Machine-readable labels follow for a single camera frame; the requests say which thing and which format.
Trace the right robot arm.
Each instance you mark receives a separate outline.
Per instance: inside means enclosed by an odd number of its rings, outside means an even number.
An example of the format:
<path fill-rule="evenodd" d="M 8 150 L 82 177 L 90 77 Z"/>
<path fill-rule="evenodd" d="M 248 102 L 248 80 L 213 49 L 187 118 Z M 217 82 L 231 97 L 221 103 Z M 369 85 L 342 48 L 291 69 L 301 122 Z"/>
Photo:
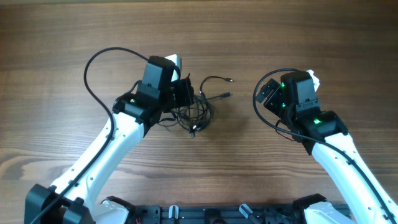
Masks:
<path fill-rule="evenodd" d="M 397 223 L 397 204 L 361 158 L 348 128 L 334 111 L 323 111 L 313 70 L 281 68 L 280 81 L 264 75 L 252 105 L 259 119 L 303 145 L 328 173 L 358 223 Z"/>

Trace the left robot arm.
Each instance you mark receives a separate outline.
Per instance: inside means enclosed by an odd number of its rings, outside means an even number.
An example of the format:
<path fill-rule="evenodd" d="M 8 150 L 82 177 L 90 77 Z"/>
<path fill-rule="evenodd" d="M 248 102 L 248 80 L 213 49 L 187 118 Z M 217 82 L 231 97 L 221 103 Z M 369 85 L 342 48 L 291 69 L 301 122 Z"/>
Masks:
<path fill-rule="evenodd" d="M 106 112 L 107 123 L 81 157 L 50 187 L 34 185 L 25 198 L 25 223 L 127 223 L 132 204 L 96 199 L 125 155 L 139 144 L 164 113 L 193 103 L 189 78 L 181 77 L 182 59 L 174 54 L 147 59 L 136 92 L 119 96 Z"/>

